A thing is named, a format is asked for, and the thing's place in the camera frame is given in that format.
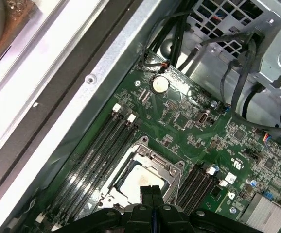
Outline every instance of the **silver heatsink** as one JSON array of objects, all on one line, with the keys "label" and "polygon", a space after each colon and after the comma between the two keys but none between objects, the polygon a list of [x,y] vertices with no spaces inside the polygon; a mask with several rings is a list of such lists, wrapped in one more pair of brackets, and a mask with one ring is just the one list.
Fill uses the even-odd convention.
[{"label": "silver heatsink", "polygon": [[240,220],[264,233],[277,233],[281,228],[281,208],[256,194]]}]

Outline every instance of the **green circuit board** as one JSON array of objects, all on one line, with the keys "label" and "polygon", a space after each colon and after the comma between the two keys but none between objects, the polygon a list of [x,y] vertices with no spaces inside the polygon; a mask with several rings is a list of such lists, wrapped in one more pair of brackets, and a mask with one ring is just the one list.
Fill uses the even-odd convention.
[{"label": "green circuit board", "polygon": [[[152,62],[162,60],[151,55]],[[222,103],[188,79],[174,67],[163,73],[170,83],[168,90],[157,95],[150,81],[159,67],[135,65],[124,78],[113,97],[100,112],[70,159],[48,188],[46,197],[55,195],[75,161],[85,153],[93,135],[104,124],[107,114],[118,103],[137,117],[139,127],[131,141],[146,135],[149,147],[172,163],[185,161],[183,178],[195,164],[206,163],[219,168],[224,179],[229,173],[236,176],[233,184],[221,187],[215,195],[208,194],[201,207],[228,218],[239,220],[254,193],[270,193],[281,206],[281,161],[273,157],[263,144],[263,136],[252,128],[238,125]],[[200,123],[203,113],[207,113]],[[281,156],[281,146],[269,142],[272,150]],[[255,188],[247,179],[257,181]],[[39,202],[45,208],[49,198]]]}]

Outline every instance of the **integrated circuit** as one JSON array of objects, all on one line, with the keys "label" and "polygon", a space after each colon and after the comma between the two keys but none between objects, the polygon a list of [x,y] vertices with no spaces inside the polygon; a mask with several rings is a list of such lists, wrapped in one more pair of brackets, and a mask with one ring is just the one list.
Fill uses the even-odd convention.
[{"label": "integrated circuit", "polygon": [[242,130],[237,130],[236,133],[233,135],[238,141],[241,141],[244,136],[245,136],[245,132],[243,132]]},{"label": "integrated circuit", "polygon": [[183,114],[179,114],[174,120],[174,123],[183,130],[188,123],[188,119]]},{"label": "integrated circuit", "polygon": [[267,161],[265,162],[265,167],[268,168],[268,169],[272,169],[273,165],[275,164],[276,162],[273,160],[273,159],[267,159]]}]

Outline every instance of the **ram slot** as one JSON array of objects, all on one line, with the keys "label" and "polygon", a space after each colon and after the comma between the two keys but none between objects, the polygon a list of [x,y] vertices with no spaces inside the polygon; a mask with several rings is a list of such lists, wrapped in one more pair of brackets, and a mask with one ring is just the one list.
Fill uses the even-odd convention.
[{"label": "ram slot", "polygon": [[189,215],[213,190],[216,183],[216,178],[205,174],[199,166],[195,166],[178,192],[177,204]]},{"label": "ram slot", "polygon": [[82,159],[77,162],[77,165],[74,166],[74,169],[69,174],[68,178],[61,185],[59,192],[56,194],[56,198],[52,202],[52,205],[50,205],[50,212],[55,212],[55,209],[57,211],[61,204],[70,197],[70,193],[82,179],[84,175],[83,172],[86,170],[86,166],[95,160],[96,153],[98,153],[100,148],[104,145],[104,142],[107,141],[112,132],[121,123],[121,119],[122,116],[116,116],[115,118],[112,118],[104,127],[104,129],[102,129],[101,132],[98,133],[98,135],[94,138],[93,142],[88,147],[85,156],[83,156]]},{"label": "ram slot", "polygon": [[134,136],[134,132],[137,129],[136,125],[133,125],[128,128],[127,131],[124,132],[124,134],[121,135],[120,141],[118,142],[118,147],[109,154],[106,162],[106,166],[101,171],[98,178],[94,181],[94,183],[91,185],[89,190],[86,192],[85,196],[81,198],[80,202],[75,205],[75,209],[73,209],[68,216],[70,217],[71,221],[75,219],[75,217],[81,212],[81,210],[84,208],[85,204],[87,203],[90,196],[93,194],[94,190],[98,187],[101,179],[103,177],[107,177],[112,173],[112,170],[115,168],[118,160],[121,158],[121,156],[124,154],[124,150],[126,149],[126,145],[129,145],[132,141],[132,138]]},{"label": "ram slot", "polygon": [[83,177],[83,181],[81,186],[78,188],[78,190],[74,193],[72,199],[69,200],[66,206],[61,206],[62,218],[65,218],[66,212],[69,211],[69,209],[77,203],[79,197],[85,192],[85,190],[88,188],[88,185],[94,180],[95,176],[98,176],[100,173],[100,170],[103,169],[105,166],[107,156],[111,154],[112,148],[115,146],[118,138],[121,136],[121,134],[124,132],[126,126],[124,122],[120,124],[120,126],[115,130],[115,132],[112,134],[112,136],[109,138],[110,142],[106,142],[103,145],[103,148],[99,150],[97,159],[93,161],[93,163],[88,167],[86,170],[85,176]]},{"label": "ram slot", "polygon": [[185,213],[189,215],[194,209],[196,209],[202,203],[205,196],[213,190],[214,186],[214,180],[208,179],[200,188],[199,194],[192,200],[189,200],[189,205],[184,210]]},{"label": "ram slot", "polygon": [[108,153],[109,150],[109,143],[113,140],[113,137],[117,134],[117,131],[125,127],[123,124],[123,121],[120,121],[119,125],[111,132],[109,136],[107,136],[102,143],[98,146],[97,149],[92,148],[90,154],[90,159],[84,166],[84,168],[81,170],[79,175],[77,176],[76,181],[72,184],[72,186],[69,189],[69,192],[67,195],[63,197],[63,200],[59,204],[59,210],[58,214],[56,215],[57,218],[61,218],[62,214],[65,212],[66,208],[69,206],[69,203],[73,202],[74,199],[77,197],[78,193],[81,193],[80,190],[84,190],[86,187],[87,182],[90,181],[91,176],[94,174],[92,171],[95,170],[95,168],[99,167],[101,165],[101,161],[103,161],[103,154],[106,150],[106,153]]}]

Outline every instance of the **metal frame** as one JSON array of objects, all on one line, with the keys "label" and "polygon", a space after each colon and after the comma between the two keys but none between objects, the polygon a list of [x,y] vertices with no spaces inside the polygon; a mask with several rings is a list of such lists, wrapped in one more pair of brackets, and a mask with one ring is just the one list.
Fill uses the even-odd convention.
[{"label": "metal frame", "polygon": [[48,3],[13,41],[0,60],[0,149],[108,1]]},{"label": "metal frame", "polygon": [[[133,65],[133,62],[136,61],[141,49],[140,42],[146,38],[151,25],[161,14],[165,14],[166,11],[172,9],[173,4],[174,2],[171,0],[155,2],[144,0],[142,2],[133,17],[93,69],[92,74],[95,77],[95,82],[90,84],[84,82],[82,84],[61,116],[57,118],[51,130],[34,151],[25,167],[1,198],[0,226],[20,201],[36,175],[47,163],[55,148],[59,144],[65,149],[66,147],[69,148],[69,151],[65,150],[65,153],[60,156],[64,156],[74,148],[74,145],[81,138],[79,134],[84,133],[85,128],[90,125],[104,102],[111,96],[115,87]],[[84,80],[86,75],[88,73],[85,68],[79,77]],[[71,143],[64,145],[72,132],[76,132],[76,138]]]}]

